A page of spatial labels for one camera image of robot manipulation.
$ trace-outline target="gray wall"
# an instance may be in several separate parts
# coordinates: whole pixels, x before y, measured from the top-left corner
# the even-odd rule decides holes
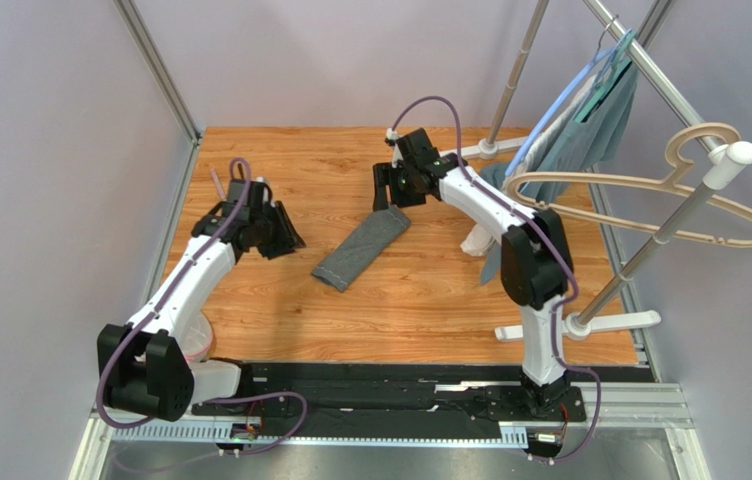
[[[68,475],[188,153],[111,2],[0,2],[0,478]]]
[[[201,125],[390,125],[418,97],[444,95],[485,125],[535,0],[137,0]],[[610,0],[638,27],[650,0]],[[532,125],[594,51],[581,2],[548,7],[507,125]],[[409,125],[449,125],[443,107]]]
[[[752,141],[752,0],[679,1],[650,51],[706,120],[730,123]],[[680,128],[643,82],[613,170],[659,176],[665,143]],[[689,152],[706,161],[700,148]],[[660,220],[678,203],[609,194],[615,213],[632,219]],[[752,167],[725,195],[752,207]],[[690,227],[750,233],[717,210]],[[645,240],[623,237],[631,255]],[[661,367],[684,386],[714,478],[752,479],[752,250],[678,241],[660,255],[636,281],[643,306],[663,315],[651,334]]]

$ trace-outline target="metal hanger hook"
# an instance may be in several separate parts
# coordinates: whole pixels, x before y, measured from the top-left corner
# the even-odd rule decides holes
[[[601,36],[598,37],[598,48],[595,49],[595,55],[598,55],[598,52],[601,51],[601,42],[604,40],[604,35],[607,34],[607,31],[610,30],[610,27],[613,26],[614,23],[616,23],[616,20],[619,19],[619,14],[613,15],[613,19],[607,22],[607,25],[604,27],[604,31],[601,32]]]

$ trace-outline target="white fabric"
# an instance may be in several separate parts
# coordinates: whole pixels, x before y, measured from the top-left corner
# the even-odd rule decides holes
[[[524,172],[533,172],[539,168],[539,164],[542,163],[545,153],[550,150],[553,143],[559,138],[559,135],[565,129],[568,121],[574,116],[574,112],[577,111],[577,107],[580,106],[583,98],[589,93],[589,89],[592,88],[592,83],[594,81],[595,75],[587,78],[580,90],[571,99],[571,103],[568,104],[568,107],[566,107],[565,110],[563,110],[562,113],[551,122],[550,126],[546,128],[545,131],[536,137],[536,141],[530,145],[530,149],[527,151],[524,161],[519,163],[518,166],[515,167],[515,171],[512,172],[512,175],[506,177],[503,181],[503,185],[501,185],[500,188],[503,193],[509,195],[509,192],[504,190],[504,187],[509,183],[509,180]],[[496,240],[494,237],[492,237],[481,225],[474,225],[474,228],[471,229],[471,232],[465,237],[465,241],[462,242],[461,246],[462,251],[468,255],[472,257],[481,257],[488,252],[495,242]]]

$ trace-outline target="wood grain surface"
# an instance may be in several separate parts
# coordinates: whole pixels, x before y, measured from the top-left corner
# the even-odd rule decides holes
[[[428,128],[442,150],[455,147],[454,129]],[[256,251],[210,295],[202,309],[215,334],[212,354],[244,360],[350,362],[520,362],[520,342],[500,343],[493,329],[520,323],[499,279],[479,285],[484,258],[459,244],[472,222],[459,210],[430,199],[404,209],[411,227],[349,287],[338,293],[311,276],[370,213],[371,167],[389,161],[384,128],[211,128],[207,131],[179,220],[168,268],[182,255],[193,224],[218,200],[215,168],[227,188],[228,162],[246,157],[254,176],[269,179],[293,224],[308,244],[272,261]],[[524,135],[504,129],[501,138]],[[473,145],[485,130],[463,130]],[[485,161],[472,162],[479,170]],[[560,198],[591,208],[585,186]],[[580,309],[610,279],[600,230],[566,220],[581,295],[566,311]],[[605,313],[620,313],[610,304]],[[584,364],[633,364],[629,332],[565,341],[566,358]]]

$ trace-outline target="hanging clothes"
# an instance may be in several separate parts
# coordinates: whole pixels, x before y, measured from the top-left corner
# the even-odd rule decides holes
[[[544,142],[542,142],[542,136],[534,142],[522,162],[525,164],[523,168],[516,168],[509,178],[518,175],[522,170],[529,172],[581,171],[598,162],[614,158],[630,117],[637,79],[638,69],[628,65],[619,77],[614,79],[615,84],[606,97],[583,122],[579,122],[573,119],[574,112],[582,102],[582,98],[588,93],[592,84],[592,79],[589,79],[581,89],[582,96],[575,96],[566,110],[566,112],[571,110],[570,114],[563,112],[557,118],[554,125],[549,128],[552,130],[551,135],[545,137]],[[491,179],[492,186],[502,188],[507,166],[508,162],[489,165],[483,168],[480,176],[487,181]],[[538,201],[552,203],[567,187],[568,184],[563,182],[530,182],[522,188],[522,193]],[[480,274],[481,285],[491,281],[500,269],[500,244],[496,243],[490,235],[486,236],[487,233],[482,227],[475,226],[462,244],[463,251],[471,255],[480,256],[482,252],[488,251],[485,266]]]

